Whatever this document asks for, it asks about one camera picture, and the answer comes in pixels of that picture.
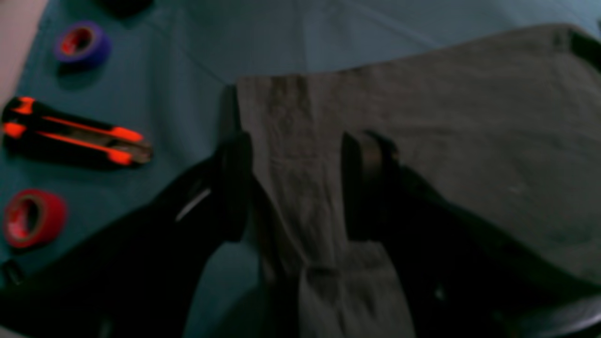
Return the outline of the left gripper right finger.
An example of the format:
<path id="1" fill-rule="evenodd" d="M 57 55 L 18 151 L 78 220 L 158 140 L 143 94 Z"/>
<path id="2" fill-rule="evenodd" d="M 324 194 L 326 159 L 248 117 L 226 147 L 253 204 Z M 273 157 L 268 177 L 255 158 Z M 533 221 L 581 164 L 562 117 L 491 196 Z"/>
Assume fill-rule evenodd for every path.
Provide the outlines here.
<path id="1" fill-rule="evenodd" d="M 382 135 L 345 132 L 348 238 L 392 261 L 418 338 L 598 338 L 600 287 L 449 202 Z"/>

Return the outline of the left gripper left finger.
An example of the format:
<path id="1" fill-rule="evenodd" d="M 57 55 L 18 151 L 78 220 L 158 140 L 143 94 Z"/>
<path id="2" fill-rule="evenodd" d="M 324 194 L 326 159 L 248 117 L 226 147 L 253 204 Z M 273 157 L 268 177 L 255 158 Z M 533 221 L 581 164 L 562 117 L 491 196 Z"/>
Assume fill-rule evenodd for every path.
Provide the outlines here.
<path id="1" fill-rule="evenodd" d="M 247 132 L 150 203 L 1 291 L 1 325 L 29 338 L 180 338 L 203 269 L 242 239 L 252 182 Z"/>

